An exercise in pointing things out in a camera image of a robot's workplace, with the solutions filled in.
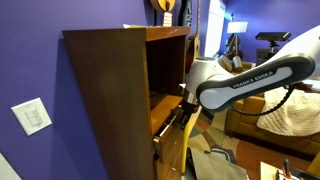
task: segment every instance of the guitar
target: guitar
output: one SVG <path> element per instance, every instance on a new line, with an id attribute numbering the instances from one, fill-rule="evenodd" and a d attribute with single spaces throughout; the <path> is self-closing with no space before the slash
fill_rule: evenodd
<path id="1" fill-rule="evenodd" d="M 195 34 L 191 35 L 186 44 L 186 66 L 185 73 L 189 73 L 190 67 L 195 58 L 200 56 L 200 0 L 198 0 L 198 10 L 197 10 L 197 31 Z"/>
<path id="2" fill-rule="evenodd" d="M 191 0 L 182 0 L 179 12 L 178 26 L 191 26 L 192 21 L 192 3 Z"/>
<path id="3" fill-rule="evenodd" d="M 175 5 L 175 0 L 150 0 L 153 8 L 158 12 L 171 11 Z"/>

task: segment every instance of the open drawer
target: open drawer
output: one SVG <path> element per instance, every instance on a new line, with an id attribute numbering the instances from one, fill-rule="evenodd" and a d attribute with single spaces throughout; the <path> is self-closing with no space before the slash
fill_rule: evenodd
<path id="1" fill-rule="evenodd" d="M 182 110 L 177 107 L 153 138 L 158 180 L 181 179 L 183 130 Z"/>

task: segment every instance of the wooden furniture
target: wooden furniture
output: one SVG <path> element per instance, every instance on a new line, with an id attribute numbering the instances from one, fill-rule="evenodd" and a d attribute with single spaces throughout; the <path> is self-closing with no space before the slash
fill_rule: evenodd
<path id="1" fill-rule="evenodd" d="M 110 179 L 181 178 L 183 131 L 177 122 L 160 141 L 162 162 L 154 160 L 153 137 L 182 100 L 178 84 L 184 81 L 189 31 L 189 27 L 63 31 Z"/>

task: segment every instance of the light switch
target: light switch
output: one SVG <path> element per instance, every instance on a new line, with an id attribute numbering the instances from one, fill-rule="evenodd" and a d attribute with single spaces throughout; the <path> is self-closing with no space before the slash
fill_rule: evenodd
<path id="1" fill-rule="evenodd" d="M 40 98 L 11 108 L 28 136 L 52 124 Z"/>
<path id="2" fill-rule="evenodd" d="M 21 180 L 16 171 L 0 153 L 0 179 Z"/>

